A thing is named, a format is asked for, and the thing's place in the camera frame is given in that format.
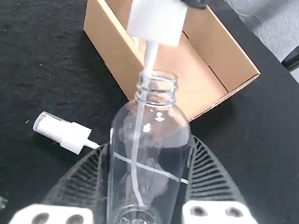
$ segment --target white spray pump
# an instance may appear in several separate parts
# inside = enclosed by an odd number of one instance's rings
[[[146,41],[144,69],[146,76],[153,74],[159,44],[178,46],[188,6],[181,0],[133,0],[127,33]],[[145,102],[146,93],[141,95]],[[137,181],[137,154],[144,113],[144,104],[139,103],[132,148],[131,176],[133,191],[139,206],[144,206]]]

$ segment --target black fabric surface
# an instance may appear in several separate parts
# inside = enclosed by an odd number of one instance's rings
[[[0,1],[0,196],[8,199],[0,223],[40,202],[85,154],[35,134],[40,112],[90,127],[91,139],[104,143],[127,101],[82,31],[85,6]],[[297,224],[299,85],[227,5],[212,8],[262,75],[193,121],[192,133],[213,150],[261,224]]]

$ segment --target bottle threaded neck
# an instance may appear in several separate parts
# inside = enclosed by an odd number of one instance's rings
[[[178,77],[170,72],[155,70],[151,76],[140,73],[135,99],[152,106],[172,106]]]

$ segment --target open cardboard box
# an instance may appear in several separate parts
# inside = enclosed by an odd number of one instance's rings
[[[88,0],[84,31],[129,100],[145,44],[126,33],[130,0]],[[247,86],[260,72],[213,11],[189,8],[177,48],[160,46],[155,69],[178,76],[177,105],[189,121]]]

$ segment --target clear glass bottle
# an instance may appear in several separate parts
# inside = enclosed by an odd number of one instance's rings
[[[135,100],[116,114],[110,131],[107,224],[170,223],[191,140],[189,122],[175,105],[177,86],[172,73],[154,71],[151,77],[141,73]],[[136,135],[140,104],[144,112]]]

